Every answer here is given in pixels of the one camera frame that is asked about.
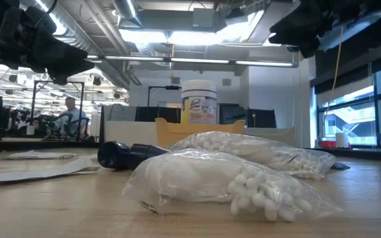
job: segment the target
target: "wooden table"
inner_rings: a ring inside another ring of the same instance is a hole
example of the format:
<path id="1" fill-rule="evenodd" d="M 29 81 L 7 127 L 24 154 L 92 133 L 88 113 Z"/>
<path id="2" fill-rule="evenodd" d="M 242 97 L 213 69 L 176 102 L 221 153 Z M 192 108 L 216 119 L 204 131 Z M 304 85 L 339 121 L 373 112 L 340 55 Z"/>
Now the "wooden table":
<path id="1" fill-rule="evenodd" d="M 331 171 L 318 182 L 308 180 L 344 209 L 328 218 L 239 221 L 229 214 L 216 216 L 209 204 L 205 205 L 209 216 L 180 212 L 157 216 L 122 199 L 130 172 L 103 169 L 92 175 L 0 185 L 0 237 L 381 237 L 381 162 L 341 161 L 352 168 Z M 60 163 L 65 161 L 3 161 L 0 172 Z"/>

